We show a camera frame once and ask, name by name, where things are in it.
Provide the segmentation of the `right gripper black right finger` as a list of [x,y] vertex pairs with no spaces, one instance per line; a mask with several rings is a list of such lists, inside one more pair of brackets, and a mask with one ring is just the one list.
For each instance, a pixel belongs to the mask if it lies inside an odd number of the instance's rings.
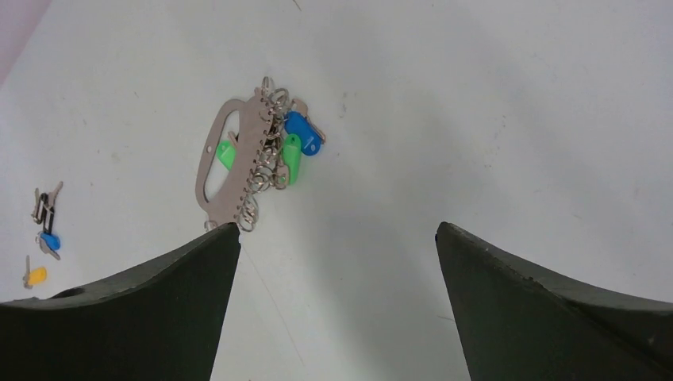
[[669,380],[672,305],[596,287],[444,222],[436,250],[473,380]]

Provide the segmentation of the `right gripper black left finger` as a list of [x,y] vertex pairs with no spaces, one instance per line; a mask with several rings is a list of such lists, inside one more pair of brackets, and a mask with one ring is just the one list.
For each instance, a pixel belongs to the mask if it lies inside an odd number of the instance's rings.
[[51,298],[1,305],[4,380],[208,380],[240,256],[223,225]]

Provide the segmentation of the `green tagged key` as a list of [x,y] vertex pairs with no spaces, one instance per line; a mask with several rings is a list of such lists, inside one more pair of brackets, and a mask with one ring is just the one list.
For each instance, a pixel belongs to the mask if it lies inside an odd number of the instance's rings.
[[302,158],[301,140],[298,135],[290,134],[283,141],[280,151],[278,167],[276,169],[276,184],[279,188],[294,185],[299,176]]
[[216,157],[220,163],[230,171],[237,155],[237,138],[238,136],[229,131],[227,139],[219,143],[216,150]]

